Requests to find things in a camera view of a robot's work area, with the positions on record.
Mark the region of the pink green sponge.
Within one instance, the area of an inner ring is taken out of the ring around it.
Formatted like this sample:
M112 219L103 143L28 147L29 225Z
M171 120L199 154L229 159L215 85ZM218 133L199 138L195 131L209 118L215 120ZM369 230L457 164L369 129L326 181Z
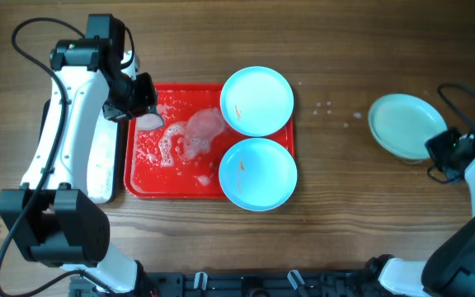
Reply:
M158 113L148 113L136 120L136 129L142 132L157 130L163 126L164 119Z

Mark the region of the light blue plate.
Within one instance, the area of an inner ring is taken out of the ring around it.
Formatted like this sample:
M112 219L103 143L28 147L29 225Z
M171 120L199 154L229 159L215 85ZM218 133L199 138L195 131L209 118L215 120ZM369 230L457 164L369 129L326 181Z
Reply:
M374 139L397 158L430 157L425 143L448 128L441 114L418 97L394 93L380 97L368 112Z
M289 151L273 140L245 139L232 146L219 164L219 184L236 206L268 211L294 193L298 169Z
M264 137L276 133L294 111L289 82L272 68L251 66L232 74L223 85L220 110L240 134Z

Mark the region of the red plastic tray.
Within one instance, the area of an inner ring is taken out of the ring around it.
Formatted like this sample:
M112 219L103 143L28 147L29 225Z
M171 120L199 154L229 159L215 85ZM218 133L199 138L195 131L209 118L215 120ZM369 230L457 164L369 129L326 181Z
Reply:
M185 140L176 128L197 112L219 109L221 83L158 83L158 114L164 126L141 131L140 118L130 121L125 155L124 184L143 200L223 200L219 164L223 155L244 140L229 126L210 142L210 151L191 160L181 158Z

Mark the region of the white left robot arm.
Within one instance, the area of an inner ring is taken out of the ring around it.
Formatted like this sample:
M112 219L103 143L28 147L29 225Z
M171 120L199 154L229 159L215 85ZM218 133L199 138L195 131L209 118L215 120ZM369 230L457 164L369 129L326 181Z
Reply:
M44 70L52 92L34 159L16 190L0 193L0 216L28 262L80 276L108 296L155 296L142 264L110 241L107 215L89 198L88 160L99 118L157 114L158 94L140 73L134 40L110 14L91 14L74 40L60 40Z

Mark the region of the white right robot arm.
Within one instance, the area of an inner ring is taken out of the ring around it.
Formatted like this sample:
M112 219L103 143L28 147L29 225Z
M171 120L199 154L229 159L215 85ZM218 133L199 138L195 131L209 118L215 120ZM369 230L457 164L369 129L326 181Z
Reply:
M372 258L360 274L359 290L373 286L379 296L475 296L475 124L468 134L455 128L443 132L426 147L447 182L468 184L472 218L425 262Z

